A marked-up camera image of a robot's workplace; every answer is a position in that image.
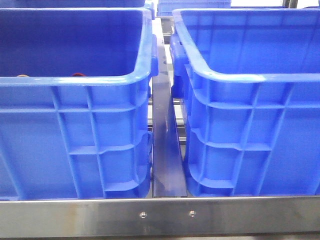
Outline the blue bin back left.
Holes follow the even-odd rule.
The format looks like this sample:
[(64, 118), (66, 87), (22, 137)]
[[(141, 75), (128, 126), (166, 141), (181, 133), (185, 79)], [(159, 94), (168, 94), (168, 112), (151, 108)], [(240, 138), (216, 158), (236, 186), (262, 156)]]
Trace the blue bin back left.
[(139, 8), (145, 0), (1, 0), (1, 8)]

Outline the yellow mushroom push button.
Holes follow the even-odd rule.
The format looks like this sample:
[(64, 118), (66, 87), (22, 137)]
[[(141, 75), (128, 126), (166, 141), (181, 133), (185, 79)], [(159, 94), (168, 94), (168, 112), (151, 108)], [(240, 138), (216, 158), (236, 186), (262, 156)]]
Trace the yellow mushroom push button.
[(19, 74), (19, 75), (17, 75), (17, 77), (23, 78), (23, 77), (29, 77), (29, 76), (26, 74)]

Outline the large blue bin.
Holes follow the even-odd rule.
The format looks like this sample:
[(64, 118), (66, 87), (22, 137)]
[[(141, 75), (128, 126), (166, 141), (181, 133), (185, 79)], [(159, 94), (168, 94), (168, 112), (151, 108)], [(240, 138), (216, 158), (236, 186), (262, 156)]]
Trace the large blue bin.
[(198, 197), (320, 193), (320, 11), (186, 8), (187, 188)]
[(143, 8), (2, 8), (1, 200), (146, 197), (156, 45)]

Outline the blue crate back centre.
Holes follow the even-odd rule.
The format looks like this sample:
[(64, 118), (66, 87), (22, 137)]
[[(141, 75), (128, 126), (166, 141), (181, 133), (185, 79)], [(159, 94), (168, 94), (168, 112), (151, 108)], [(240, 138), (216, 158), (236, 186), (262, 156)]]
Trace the blue crate back centre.
[(231, 0), (159, 0), (157, 4), (158, 17), (170, 17), (176, 9), (193, 8), (230, 8)]

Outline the large blue bin left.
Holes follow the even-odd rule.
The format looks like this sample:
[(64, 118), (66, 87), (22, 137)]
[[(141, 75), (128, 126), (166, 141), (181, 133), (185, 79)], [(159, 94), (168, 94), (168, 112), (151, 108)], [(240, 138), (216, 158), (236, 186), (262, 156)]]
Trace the large blue bin left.
[(146, 197), (156, 45), (143, 8), (2, 8), (1, 200)]

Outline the steel divider rail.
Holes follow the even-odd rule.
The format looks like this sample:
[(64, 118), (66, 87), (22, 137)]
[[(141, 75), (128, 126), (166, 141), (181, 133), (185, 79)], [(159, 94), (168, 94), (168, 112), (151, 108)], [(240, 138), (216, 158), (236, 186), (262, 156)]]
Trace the steel divider rail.
[(186, 178), (168, 74), (165, 45), (157, 43), (158, 70), (152, 78), (153, 186), (154, 198), (187, 197)]

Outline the steel front rail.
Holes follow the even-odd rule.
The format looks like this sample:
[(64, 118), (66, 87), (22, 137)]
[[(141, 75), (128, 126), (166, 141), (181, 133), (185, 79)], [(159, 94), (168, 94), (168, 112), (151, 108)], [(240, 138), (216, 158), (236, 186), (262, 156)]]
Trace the steel front rail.
[(3, 201), (2, 238), (316, 233), (318, 196)]

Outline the large blue bin right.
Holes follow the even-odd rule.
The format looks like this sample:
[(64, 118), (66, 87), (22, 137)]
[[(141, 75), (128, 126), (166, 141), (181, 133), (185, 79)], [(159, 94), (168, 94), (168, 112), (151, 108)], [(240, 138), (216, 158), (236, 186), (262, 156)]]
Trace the large blue bin right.
[(198, 197), (320, 193), (320, 11), (186, 8), (187, 188)]

